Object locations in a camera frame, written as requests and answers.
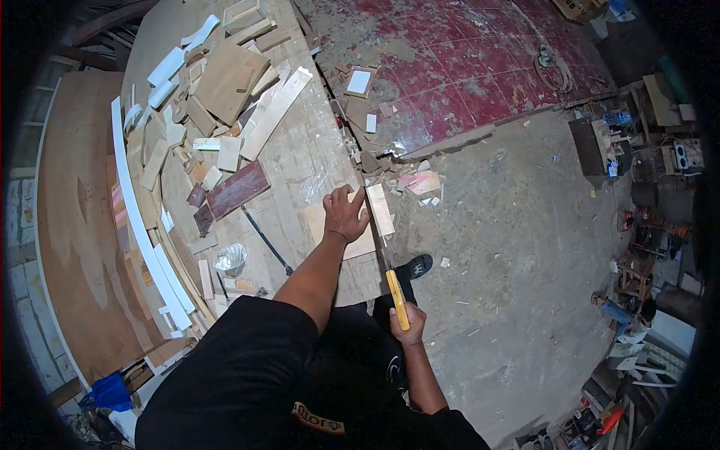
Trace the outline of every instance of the hand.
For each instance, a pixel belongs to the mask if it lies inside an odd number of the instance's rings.
[[[353,202],[348,202],[348,194],[353,191],[349,184],[338,187],[331,194],[323,197],[325,207],[325,234],[338,233],[347,243],[353,242],[364,233],[370,223],[370,214],[367,209],[360,213],[365,200],[365,188],[361,188]]]
[[[403,331],[400,329],[400,319],[397,318],[397,311],[395,311],[395,308],[390,308],[390,331],[392,331],[392,335],[400,341],[403,347],[414,346],[415,344],[423,345],[423,328],[428,315],[412,303],[405,303],[405,311],[408,314],[410,329]]]

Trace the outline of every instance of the yellow saw handle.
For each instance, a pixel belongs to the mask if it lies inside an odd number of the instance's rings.
[[[400,321],[400,330],[410,330],[410,321],[408,321],[408,312],[405,311],[405,296],[402,295],[400,283],[397,282],[395,271],[390,269],[385,272],[387,277],[387,285],[390,286],[392,293],[392,301],[395,303],[395,311],[397,311],[397,319]]]

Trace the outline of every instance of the plastic water bottle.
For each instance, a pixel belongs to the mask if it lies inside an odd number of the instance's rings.
[[[605,125],[611,127],[613,125],[630,125],[632,124],[633,117],[627,111],[610,112],[603,116],[603,122]]]

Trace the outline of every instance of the cardboard box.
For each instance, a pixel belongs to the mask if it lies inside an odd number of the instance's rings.
[[[608,10],[607,0],[552,0],[568,19],[581,24],[599,17]]]

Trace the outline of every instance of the logo on sandal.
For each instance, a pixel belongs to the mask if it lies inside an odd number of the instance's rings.
[[[311,413],[307,406],[302,402],[295,402],[292,407],[292,413],[309,427],[316,430],[325,431],[331,434],[345,434],[345,424],[336,420],[326,419]]]

